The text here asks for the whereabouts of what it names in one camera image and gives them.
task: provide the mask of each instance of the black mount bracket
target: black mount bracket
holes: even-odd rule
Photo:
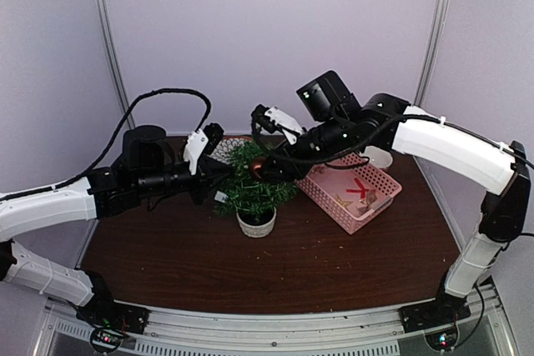
[[[439,327],[471,316],[471,310],[466,305],[466,298],[457,298],[445,293],[446,275],[447,273],[441,279],[440,288],[434,300],[399,309],[405,333]]]
[[[93,284],[94,296],[89,303],[77,309],[76,318],[91,325],[128,333],[144,333],[149,321],[149,310],[114,301],[108,285],[98,273],[86,272]]]
[[[525,148],[513,141],[510,148],[523,158]],[[519,159],[511,165],[514,174],[501,195],[487,193],[481,205],[482,220],[478,227],[489,239],[498,243],[509,243],[523,230],[531,179],[525,163]]]

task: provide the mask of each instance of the cable tie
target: cable tie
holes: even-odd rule
[[[50,268],[50,278],[48,279],[47,283],[44,284],[43,289],[41,289],[41,290],[39,291],[39,295],[42,295],[42,294],[44,293],[44,291],[47,290],[48,285],[50,285],[50,283],[51,283],[52,280],[53,280],[53,267],[52,267],[52,262],[50,262],[49,259],[47,259],[47,262],[48,262],[48,267]]]

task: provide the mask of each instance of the wooden table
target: wooden table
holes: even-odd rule
[[[388,173],[403,191],[354,235],[303,193],[260,239],[245,237],[234,216],[217,216],[213,200],[195,207],[182,194],[152,213],[103,220],[83,268],[100,272],[119,300],[201,312],[315,313],[432,298],[458,249],[413,158],[394,159]]]

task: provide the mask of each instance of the white flower pot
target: white flower pot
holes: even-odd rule
[[[251,238],[263,238],[264,236],[269,235],[270,232],[275,227],[275,220],[276,220],[276,209],[275,209],[275,213],[273,214],[273,218],[263,225],[247,224],[245,221],[241,219],[241,217],[239,216],[239,213],[237,213],[237,221],[239,221],[239,226],[243,230],[243,233],[247,237],[251,237]]]

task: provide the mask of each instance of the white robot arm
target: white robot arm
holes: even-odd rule
[[[328,163],[374,145],[425,158],[486,189],[481,221],[460,257],[445,273],[436,300],[400,310],[406,332],[429,328],[429,322],[439,325],[465,316],[467,294],[497,254],[522,231],[530,194],[528,162],[522,145],[492,142],[387,94],[375,95],[360,106],[332,71],[308,83],[297,94],[321,124],[302,133],[296,141],[284,142],[270,151],[260,140],[258,126],[271,133],[283,132],[285,121],[280,112],[274,121],[270,118],[271,109],[259,105],[252,112],[252,132],[269,156],[251,163],[251,173],[257,179],[302,179],[314,164]]]
[[[12,238],[59,223],[111,217],[138,207],[143,199],[189,192],[195,203],[202,203],[231,173],[229,166],[208,157],[223,136],[222,128],[210,124],[192,133],[182,163],[175,162],[165,136],[159,127],[137,127],[124,134],[123,153],[111,167],[95,168],[69,185],[0,194],[0,281],[68,301],[90,323],[117,321],[122,328],[124,319],[129,332],[142,333],[148,310],[115,303],[99,274],[61,266]],[[170,163],[165,163],[165,156]]]

